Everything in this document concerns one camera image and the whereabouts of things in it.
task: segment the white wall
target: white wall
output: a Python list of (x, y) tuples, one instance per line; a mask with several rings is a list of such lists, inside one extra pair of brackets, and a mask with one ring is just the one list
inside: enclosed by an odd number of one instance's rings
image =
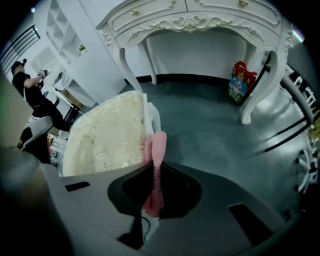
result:
[[(123, 0), (79, 1), (96, 26)], [(222, 29), (194, 33), (168, 31), (153, 35), (149, 40), (157, 74), (197, 74), (229, 79), (233, 65), (243, 60), (246, 50), (240, 36)], [(259, 69), (262, 58), (263, 51), (258, 50), (254, 64), (250, 65), (251, 71)], [(126, 59), (135, 76), (150, 75), (137, 46), (126, 50)]]

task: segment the white ornate table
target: white ornate table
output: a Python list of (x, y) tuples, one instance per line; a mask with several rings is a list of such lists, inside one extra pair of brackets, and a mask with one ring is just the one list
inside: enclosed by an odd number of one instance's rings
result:
[(113, 48), (115, 64), (124, 78), (140, 91), (142, 88), (126, 62), (125, 49), (139, 45), (152, 83), (156, 84), (145, 39), (160, 30), (190, 33), (213, 28), (233, 30), (246, 40), (245, 63), (257, 48), (270, 51), (270, 73), (244, 108), (241, 118), (244, 125), (250, 124), (253, 109), (284, 76), (292, 42), (291, 24), (266, 0), (126, 0), (112, 9), (96, 28), (103, 31), (106, 44)]

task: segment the green floor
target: green floor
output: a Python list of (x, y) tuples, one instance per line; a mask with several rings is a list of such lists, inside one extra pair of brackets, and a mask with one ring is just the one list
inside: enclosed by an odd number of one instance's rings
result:
[[(252, 112), (250, 125), (220, 87), (190, 83), (141, 84), (158, 109), (167, 133), (165, 160), (226, 177), (280, 214), (298, 207), (294, 186), (301, 178), (294, 160), (308, 148), (305, 133), (263, 154), (299, 129), (268, 139), (300, 119), (285, 90), (276, 89)], [(122, 92), (132, 90), (127, 85)]]

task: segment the drawer knob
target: drawer knob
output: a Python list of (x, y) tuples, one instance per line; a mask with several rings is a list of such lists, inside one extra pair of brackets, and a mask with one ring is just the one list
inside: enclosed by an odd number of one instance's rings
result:
[(138, 14), (139, 14), (139, 11), (137, 9), (133, 9), (131, 11), (131, 15), (133, 15), (133, 16), (137, 16)]
[(246, 7), (248, 5), (248, 0), (239, 0), (239, 5), (241, 7)]

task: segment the table drawer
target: table drawer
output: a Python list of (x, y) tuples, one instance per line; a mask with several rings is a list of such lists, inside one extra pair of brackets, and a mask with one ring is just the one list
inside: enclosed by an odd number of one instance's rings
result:
[(215, 12), (245, 18), (281, 33), (282, 16), (266, 0), (185, 0), (189, 12)]
[(187, 12), (185, 0), (138, 0), (116, 11), (108, 19), (107, 25), (117, 37), (143, 22), (185, 12)]

